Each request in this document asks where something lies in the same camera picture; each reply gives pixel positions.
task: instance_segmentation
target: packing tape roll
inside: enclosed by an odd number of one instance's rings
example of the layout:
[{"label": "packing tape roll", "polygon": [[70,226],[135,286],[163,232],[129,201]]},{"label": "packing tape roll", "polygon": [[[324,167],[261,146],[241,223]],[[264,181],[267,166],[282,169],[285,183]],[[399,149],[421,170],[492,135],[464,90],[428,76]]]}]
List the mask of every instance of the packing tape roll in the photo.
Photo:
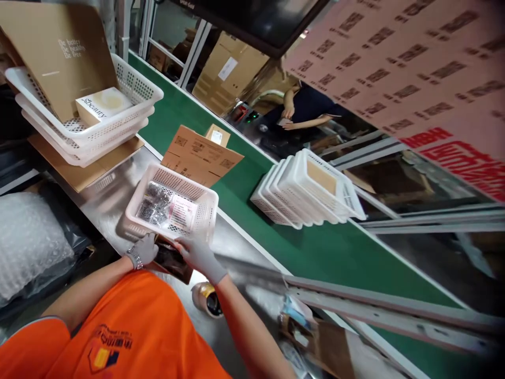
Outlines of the packing tape roll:
[{"label": "packing tape roll", "polygon": [[209,282],[197,283],[191,289],[193,304],[212,318],[221,318],[223,311],[217,293]]}]

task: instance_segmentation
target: white plastic basket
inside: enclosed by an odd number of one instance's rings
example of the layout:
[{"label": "white plastic basket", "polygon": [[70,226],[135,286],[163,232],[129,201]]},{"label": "white plastic basket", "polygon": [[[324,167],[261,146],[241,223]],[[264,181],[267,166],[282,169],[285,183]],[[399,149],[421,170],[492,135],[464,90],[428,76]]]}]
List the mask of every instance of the white plastic basket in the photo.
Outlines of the white plastic basket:
[{"label": "white plastic basket", "polygon": [[278,169],[269,178],[268,182],[261,189],[261,194],[266,200],[268,200],[277,210],[279,210],[284,217],[286,217],[293,224],[303,224],[304,226],[313,226],[313,222],[304,222],[300,216],[298,216],[299,208],[294,207],[292,202],[285,199],[281,192],[275,192],[274,183],[278,183],[284,168],[286,167],[286,159],[282,159],[278,164]]},{"label": "white plastic basket", "polygon": [[[356,217],[359,220],[366,220],[351,179],[308,149],[298,152],[296,158],[299,164],[297,174],[292,179],[300,188],[303,188],[337,217]],[[314,163],[337,180],[335,193],[330,193],[308,175],[308,162]]]},{"label": "white plastic basket", "polygon": [[300,222],[293,223],[287,216],[286,213],[289,212],[285,206],[282,205],[281,202],[273,199],[272,196],[269,196],[270,199],[267,199],[263,193],[265,193],[266,186],[271,183],[271,180],[274,176],[276,176],[279,171],[280,165],[283,163],[284,159],[277,165],[272,166],[270,171],[265,174],[259,185],[256,187],[256,190],[251,196],[251,201],[273,222],[279,225],[288,225],[292,226],[295,229],[300,230],[302,224]]},{"label": "white plastic basket", "polygon": [[87,144],[96,145],[108,139],[111,133],[117,134],[120,129],[130,127],[130,121],[140,123],[154,103],[163,98],[163,91],[154,83],[116,54],[111,56],[119,89],[134,106],[91,127],[87,127],[80,118],[61,123],[53,114],[49,101],[26,67],[9,68],[5,76],[63,136],[72,139],[79,147],[85,147]]},{"label": "white plastic basket", "polygon": [[[79,158],[77,155],[73,154],[68,154],[65,150],[62,149],[62,147],[45,131],[44,128],[40,126],[40,123],[33,119],[24,109],[21,110],[22,116],[30,123],[32,126],[41,134],[46,141],[49,142],[49,144],[56,150],[62,158],[72,166],[80,166],[80,167],[87,167],[91,163],[97,161],[98,159],[102,158],[104,155],[110,153],[112,150],[117,148],[119,145],[122,145],[124,142],[132,138],[135,133],[132,134],[126,134],[121,136],[120,138],[111,138],[111,143],[106,144],[102,146],[102,148],[97,149],[93,152],[93,155],[89,155],[88,157],[84,157],[84,159]],[[140,125],[137,126],[137,128],[140,130],[144,126],[147,125],[148,119],[145,118],[140,122]]]},{"label": "white plastic basket", "polygon": [[92,145],[86,145],[84,147],[78,146],[73,139],[65,137],[52,125],[35,107],[28,102],[23,94],[16,95],[16,102],[25,111],[24,114],[30,116],[30,123],[34,128],[39,131],[44,138],[47,139],[47,135],[51,137],[49,141],[52,145],[56,143],[59,145],[59,149],[63,150],[66,155],[75,156],[79,161],[82,162],[92,162],[96,158],[97,153],[102,152],[104,149],[110,147],[111,145],[117,145],[117,140],[122,141],[127,140],[129,137],[133,137],[137,132],[143,127],[147,126],[147,117],[154,113],[154,107],[151,107],[147,113],[144,114],[143,118],[133,119],[125,124],[124,128],[120,128],[117,133],[110,133],[107,139],[101,140],[100,142]]},{"label": "white plastic basket", "polygon": [[295,163],[294,156],[289,156],[286,159],[286,165],[270,189],[282,199],[283,203],[295,211],[304,224],[312,222],[315,225],[322,225],[325,218],[314,204],[312,198],[306,193],[299,191],[297,186],[293,186],[291,181],[288,180],[289,177],[294,176]]},{"label": "white plastic basket", "polygon": [[[198,205],[195,218],[189,226],[190,232],[182,230],[174,224],[168,225],[167,228],[161,228],[137,217],[137,212],[150,181],[157,182],[166,187],[169,195],[179,195]],[[126,207],[125,216],[130,222],[125,223],[124,227],[126,232],[139,237],[153,231],[167,238],[198,236],[210,244],[216,225],[218,202],[219,196],[213,190],[177,174],[175,171],[160,164],[150,164]]]}]

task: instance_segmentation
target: stainless steel table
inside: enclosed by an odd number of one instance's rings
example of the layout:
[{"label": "stainless steel table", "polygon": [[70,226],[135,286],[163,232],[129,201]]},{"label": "stainless steel table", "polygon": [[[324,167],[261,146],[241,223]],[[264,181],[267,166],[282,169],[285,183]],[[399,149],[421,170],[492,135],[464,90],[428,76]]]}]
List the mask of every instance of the stainless steel table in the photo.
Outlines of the stainless steel table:
[{"label": "stainless steel table", "polygon": [[[159,163],[159,159],[146,147],[142,147],[133,157],[81,193],[76,193],[55,170],[49,170],[49,173],[117,253],[123,255],[134,242],[123,232],[124,212],[137,183],[150,163]],[[284,296],[280,272],[219,215],[211,248],[228,268],[235,284],[272,335],[276,336],[277,316]],[[247,377],[226,320],[214,320],[193,305],[191,288],[196,283],[205,281],[205,277],[194,271],[191,282],[185,285],[171,275],[156,274],[177,292],[197,332],[212,347],[224,369],[232,377]]]}]

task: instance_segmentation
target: green conveyor belt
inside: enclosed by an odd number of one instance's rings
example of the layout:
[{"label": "green conveyor belt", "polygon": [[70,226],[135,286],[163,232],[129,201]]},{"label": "green conveyor belt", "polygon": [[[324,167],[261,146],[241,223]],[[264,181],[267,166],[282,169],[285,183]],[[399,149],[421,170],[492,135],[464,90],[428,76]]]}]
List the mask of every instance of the green conveyor belt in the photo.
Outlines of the green conveyor belt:
[{"label": "green conveyor belt", "polygon": [[[155,105],[140,135],[164,154],[179,125],[204,134],[211,124],[229,129],[172,82],[130,53],[129,63],[158,85],[165,97]],[[244,159],[212,188],[219,207],[293,275],[441,305],[458,305],[351,223],[304,227],[273,224],[249,201],[272,163],[234,133],[228,148]],[[467,374],[474,359],[379,328],[376,331],[433,379]]]}]

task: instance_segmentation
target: monitor screen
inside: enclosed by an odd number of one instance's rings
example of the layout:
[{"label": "monitor screen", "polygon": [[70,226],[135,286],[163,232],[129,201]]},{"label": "monitor screen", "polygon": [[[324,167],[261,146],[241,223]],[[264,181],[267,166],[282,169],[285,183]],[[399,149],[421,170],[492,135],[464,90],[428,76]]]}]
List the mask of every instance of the monitor screen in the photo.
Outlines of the monitor screen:
[{"label": "monitor screen", "polygon": [[328,0],[171,0],[268,56],[279,58]]}]

